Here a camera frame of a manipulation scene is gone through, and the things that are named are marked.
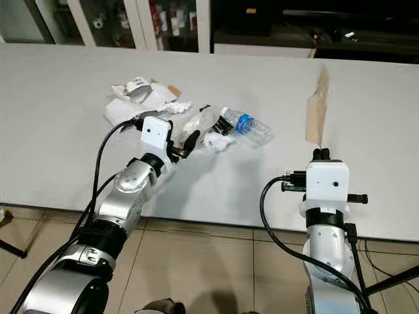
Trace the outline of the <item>brown cardboard strip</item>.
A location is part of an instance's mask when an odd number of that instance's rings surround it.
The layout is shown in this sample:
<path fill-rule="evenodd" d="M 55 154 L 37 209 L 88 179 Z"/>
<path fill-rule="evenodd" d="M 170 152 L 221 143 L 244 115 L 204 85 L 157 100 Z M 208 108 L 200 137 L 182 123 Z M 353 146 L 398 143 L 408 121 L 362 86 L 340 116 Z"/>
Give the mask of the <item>brown cardboard strip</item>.
<path fill-rule="evenodd" d="M 305 139 L 317 147 L 323 146 L 323 131 L 327 114 L 327 92 L 330 88 L 330 74 L 322 65 L 314 93 L 306 102 Z"/>

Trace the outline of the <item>small black trash piece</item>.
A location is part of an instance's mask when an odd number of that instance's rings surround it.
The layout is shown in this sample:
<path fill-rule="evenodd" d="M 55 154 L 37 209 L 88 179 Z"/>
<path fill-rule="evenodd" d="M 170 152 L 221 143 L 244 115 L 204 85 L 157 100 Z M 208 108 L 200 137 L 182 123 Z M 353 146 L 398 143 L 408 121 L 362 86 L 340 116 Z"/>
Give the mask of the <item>small black trash piece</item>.
<path fill-rule="evenodd" d="M 219 117 L 215 125 L 213 125 L 212 127 L 212 130 L 214 132 L 217 132 L 218 134 L 221 134 L 224 136 L 230 134 L 233 131 L 233 129 L 234 129 L 234 126 L 231 125 L 230 122 L 227 122 L 227 120 L 225 120 L 224 117 Z"/>

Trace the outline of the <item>crumpled white tissue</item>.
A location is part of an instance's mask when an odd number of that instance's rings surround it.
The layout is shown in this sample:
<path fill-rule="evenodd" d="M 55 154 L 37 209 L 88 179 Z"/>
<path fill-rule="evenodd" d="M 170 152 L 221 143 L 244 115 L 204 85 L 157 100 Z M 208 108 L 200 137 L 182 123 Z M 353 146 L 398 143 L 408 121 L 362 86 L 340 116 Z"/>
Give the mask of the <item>crumpled white tissue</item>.
<path fill-rule="evenodd" d="M 170 114 L 183 114 L 192 107 L 190 101 L 187 102 L 169 102 L 166 104 L 165 111 Z"/>
<path fill-rule="evenodd" d="M 202 144 L 210 152 L 220 153 L 236 143 L 236 139 L 230 135 L 223 135 L 218 132 L 210 132 L 204 135 Z"/>

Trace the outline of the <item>clear plastic bottle blue label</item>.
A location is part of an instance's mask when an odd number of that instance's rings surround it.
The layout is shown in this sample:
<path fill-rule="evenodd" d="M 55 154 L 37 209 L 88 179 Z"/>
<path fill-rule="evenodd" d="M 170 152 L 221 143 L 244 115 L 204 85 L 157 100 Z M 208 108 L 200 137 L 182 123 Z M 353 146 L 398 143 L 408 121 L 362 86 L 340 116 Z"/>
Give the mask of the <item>clear plastic bottle blue label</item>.
<path fill-rule="evenodd" d="M 274 131 L 251 114 L 224 107 L 221 116 L 230 123 L 234 132 L 255 146 L 266 146 L 275 138 Z"/>

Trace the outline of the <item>torn white paper box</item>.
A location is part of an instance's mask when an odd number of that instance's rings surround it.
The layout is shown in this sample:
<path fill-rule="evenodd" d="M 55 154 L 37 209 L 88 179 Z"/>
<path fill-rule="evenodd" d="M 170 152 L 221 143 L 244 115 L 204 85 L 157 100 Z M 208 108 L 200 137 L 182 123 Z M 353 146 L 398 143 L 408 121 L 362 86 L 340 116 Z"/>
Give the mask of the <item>torn white paper box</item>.
<path fill-rule="evenodd" d="M 139 105 L 161 105 L 176 102 L 181 92 L 175 86 L 167 86 L 155 80 L 137 76 L 124 84 L 114 84 L 111 91 L 122 101 Z"/>

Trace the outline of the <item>black metal table leg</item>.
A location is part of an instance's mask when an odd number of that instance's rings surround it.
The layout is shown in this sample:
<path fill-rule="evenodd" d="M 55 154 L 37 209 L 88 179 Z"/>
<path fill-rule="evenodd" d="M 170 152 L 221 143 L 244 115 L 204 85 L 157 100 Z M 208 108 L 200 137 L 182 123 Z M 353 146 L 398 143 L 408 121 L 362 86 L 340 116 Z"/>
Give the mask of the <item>black metal table leg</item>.
<path fill-rule="evenodd" d="M 392 277 L 387 278 L 386 280 L 377 282 L 377 284 L 371 285 L 370 287 L 366 287 L 365 295 L 374 295 L 375 293 L 379 293 L 380 291 L 392 288 L 395 285 L 408 283 L 410 280 L 413 280 L 417 277 L 419 277 L 419 264 L 408 270 L 404 270 L 404 272 L 393 275 Z"/>
<path fill-rule="evenodd" d="M 19 249 L 18 247 L 11 245 L 11 243 L 7 243 L 3 240 L 0 241 L 0 248 L 21 259 L 25 259 L 28 255 L 28 253 L 24 249 Z"/>

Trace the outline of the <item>dark desk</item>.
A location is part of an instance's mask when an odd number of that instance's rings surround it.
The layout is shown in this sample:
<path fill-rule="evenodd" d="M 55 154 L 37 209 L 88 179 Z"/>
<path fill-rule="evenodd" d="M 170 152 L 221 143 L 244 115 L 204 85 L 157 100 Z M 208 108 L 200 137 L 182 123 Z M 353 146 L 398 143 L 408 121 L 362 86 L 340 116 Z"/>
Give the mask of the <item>dark desk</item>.
<path fill-rule="evenodd" d="M 211 0 L 211 51 L 419 65 L 419 0 Z"/>

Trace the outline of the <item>white framed glass cabinet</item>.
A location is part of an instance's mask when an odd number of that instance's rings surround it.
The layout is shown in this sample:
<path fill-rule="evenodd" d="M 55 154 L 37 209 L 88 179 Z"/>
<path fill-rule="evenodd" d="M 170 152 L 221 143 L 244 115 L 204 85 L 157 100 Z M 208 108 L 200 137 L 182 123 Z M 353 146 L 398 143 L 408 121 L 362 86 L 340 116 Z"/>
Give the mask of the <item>white framed glass cabinet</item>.
<path fill-rule="evenodd" d="M 0 39 L 209 54 L 211 0 L 0 0 Z"/>

